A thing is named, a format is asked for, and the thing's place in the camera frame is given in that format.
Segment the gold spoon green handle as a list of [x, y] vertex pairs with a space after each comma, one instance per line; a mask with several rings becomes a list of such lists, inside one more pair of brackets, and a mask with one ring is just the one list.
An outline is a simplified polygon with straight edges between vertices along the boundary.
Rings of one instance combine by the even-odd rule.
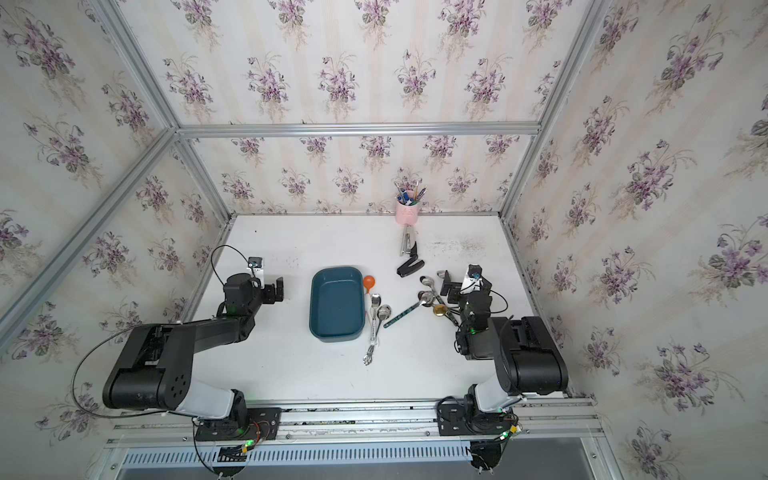
[[456, 328], [460, 326], [459, 321], [454, 318], [453, 313], [446, 305], [436, 304], [432, 307], [432, 312], [436, 317], [448, 319]]

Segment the silver spoon teal handle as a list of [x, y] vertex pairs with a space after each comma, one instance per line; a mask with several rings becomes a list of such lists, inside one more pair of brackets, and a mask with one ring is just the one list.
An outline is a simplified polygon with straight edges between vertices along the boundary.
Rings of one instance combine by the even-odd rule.
[[398, 321], [402, 320], [405, 316], [407, 316], [411, 312], [415, 311], [419, 307], [431, 305], [433, 300], [434, 300], [434, 295], [431, 292], [429, 292], [429, 291], [421, 291], [418, 294], [418, 301], [417, 302], [415, 302], [413, 305], [411, 305], [408, 308], [406, 308], [401, 313], [397, 314], [392, 319], [390, 319], [387, 322], [385, 322], [383, 324], [383, 327], [384, 328], [390, 328], [395, 323], [397, 323]]

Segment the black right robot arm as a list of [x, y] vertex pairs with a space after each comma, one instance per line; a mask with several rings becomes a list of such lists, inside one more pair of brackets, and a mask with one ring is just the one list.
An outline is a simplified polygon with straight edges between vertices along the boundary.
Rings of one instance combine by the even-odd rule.
[[519, 319], [492, 311], [494, 292], [482, 277], [454, 285], [449, 299], [458, 307], [455, 349], [467, 360], [493, 363], [493, 375], [469, 388], [482, 413], [500, 413], [529, 398], [562, 397], [568, 389], [565, 361], [538, 316]]

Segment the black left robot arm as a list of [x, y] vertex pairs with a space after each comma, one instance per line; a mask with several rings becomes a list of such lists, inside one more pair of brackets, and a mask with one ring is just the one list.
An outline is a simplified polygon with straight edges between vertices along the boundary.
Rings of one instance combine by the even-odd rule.
[[284, 279], [263, 285], [248, 273], [230, 276], [216, 315], [184, 324], [133, 329], [103, 389], [110, 409], [155, 409], [201, 420], [248, 422], [244, 394], [193, 378], [197, 353], [245, 341], [263, 305], [284, 300]]

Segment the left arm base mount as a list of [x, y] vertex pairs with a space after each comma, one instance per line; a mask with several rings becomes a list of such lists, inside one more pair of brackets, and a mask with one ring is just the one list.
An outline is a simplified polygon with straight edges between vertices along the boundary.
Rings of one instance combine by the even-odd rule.
[[274, 440], [279, 429], [279, 407], [248, 408], [242, 421], [234, 418], [201, 420], [194, 439], [198, 442]]

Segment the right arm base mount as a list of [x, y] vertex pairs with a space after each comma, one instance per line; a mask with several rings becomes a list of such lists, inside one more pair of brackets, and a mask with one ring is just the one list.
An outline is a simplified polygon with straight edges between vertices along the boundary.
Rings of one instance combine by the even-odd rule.
[[485, 413], [478, 409], [469, 395], [456, 399], [444, 397], [435, 405], [440, 436], [489, 436], [506, 438], [519, 426], [519, 417], [512, 411]]

